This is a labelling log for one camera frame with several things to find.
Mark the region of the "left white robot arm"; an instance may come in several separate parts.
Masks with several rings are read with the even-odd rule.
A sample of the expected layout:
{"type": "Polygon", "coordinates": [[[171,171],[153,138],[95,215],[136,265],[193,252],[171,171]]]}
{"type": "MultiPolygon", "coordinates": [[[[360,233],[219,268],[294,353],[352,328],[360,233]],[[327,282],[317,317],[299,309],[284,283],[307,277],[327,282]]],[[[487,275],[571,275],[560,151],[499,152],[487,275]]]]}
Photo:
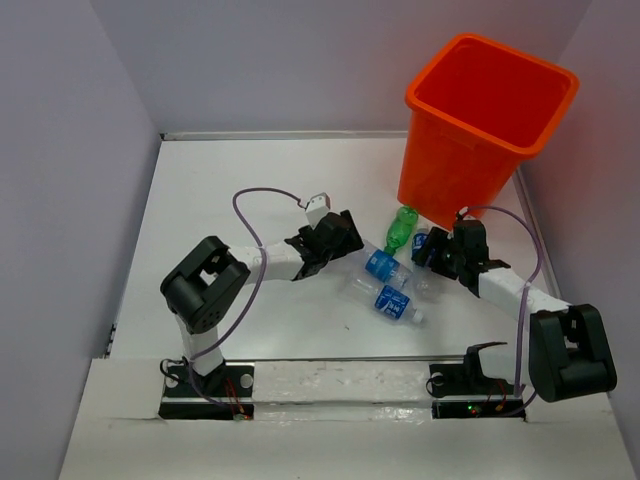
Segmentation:
{"type": "Polygon", "coordinates": [[[315,225],[270,246],[230,247],[216,236],[200,241],[160,284],[180,327],[189,386],[211,396],[224,381],[218,324],[243,287],[304,280],[363,248],[348,210],[328,212],[315,225]]]}

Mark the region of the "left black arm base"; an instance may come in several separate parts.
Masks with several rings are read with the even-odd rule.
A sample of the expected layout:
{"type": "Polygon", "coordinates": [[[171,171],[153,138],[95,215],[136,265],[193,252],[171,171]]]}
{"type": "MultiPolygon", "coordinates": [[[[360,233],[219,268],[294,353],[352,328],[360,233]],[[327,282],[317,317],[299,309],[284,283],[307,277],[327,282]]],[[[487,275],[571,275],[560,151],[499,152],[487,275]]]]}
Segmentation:
{"type": "Polygon", "coordinates": [[[185,359],[163,359],[158,415],[164,420],[245,421],[254,417],[255,365],[226,362],[206,377],[190,376],[185,359]]]}

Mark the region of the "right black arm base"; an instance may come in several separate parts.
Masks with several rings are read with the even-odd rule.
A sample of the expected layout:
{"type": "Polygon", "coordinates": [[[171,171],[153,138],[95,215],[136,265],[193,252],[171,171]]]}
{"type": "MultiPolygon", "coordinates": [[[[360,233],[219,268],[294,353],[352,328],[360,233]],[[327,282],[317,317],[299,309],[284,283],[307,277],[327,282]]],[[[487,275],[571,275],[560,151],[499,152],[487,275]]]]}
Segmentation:
{"type": "Polygon", "coordinates": [[[472,379],[462,363],[429,365],[426,392],[436,420],[526,418],[524,401],[502,379],[472,379]]]}

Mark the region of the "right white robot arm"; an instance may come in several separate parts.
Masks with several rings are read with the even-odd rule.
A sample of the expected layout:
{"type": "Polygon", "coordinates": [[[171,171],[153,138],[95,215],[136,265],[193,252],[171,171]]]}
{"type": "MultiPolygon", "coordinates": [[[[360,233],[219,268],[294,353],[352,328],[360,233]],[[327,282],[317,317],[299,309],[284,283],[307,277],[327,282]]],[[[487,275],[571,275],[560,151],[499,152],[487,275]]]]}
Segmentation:
{"type": "Polygon", "coordinates": [[[414,244],[411,259],[458,281],[517,323],[514,347],[501,341],[476,344],[461,362],[433,366],[433,396],[484,394],[501,383],[530,386],[553,403],[616,388],[617,372],[599,310],[554,298],[506,262],[491,258],[481,221],[458,220],[450,232],[432,228],[414,244]]]}

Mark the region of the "blue label water bottle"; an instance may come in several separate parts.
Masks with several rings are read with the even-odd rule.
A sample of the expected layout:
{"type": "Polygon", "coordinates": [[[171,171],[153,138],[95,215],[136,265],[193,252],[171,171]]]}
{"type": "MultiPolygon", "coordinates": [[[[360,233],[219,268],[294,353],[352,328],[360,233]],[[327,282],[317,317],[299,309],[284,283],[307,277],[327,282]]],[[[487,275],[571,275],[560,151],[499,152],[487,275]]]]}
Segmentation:
{"type": "Polygon", "coordinates": [[[403,290],[412,276],[408,267],[367,240],[363,241],[363,249],[358,254],[359,262],[369,275],[396,290],[403,290]]]}
{"type": "MultiPolygon", "coordinates": [[[[414,256],[427,240],[429,230],[418,228],[411,240],[411,256],[414,256]]],[[[414,296],[424,302],[436,302],[440,294],[440,284],[436,275],[428,268],[419,266],[412,260],[411,285],[414,296]]]]}
{"type": "Polygon", "coordinates": [[[408,295],[366,272],[349,274],[340,293],[346,299],[375,311],[389,323],[417,326],[424,323],[424,313],[408,295]]]}

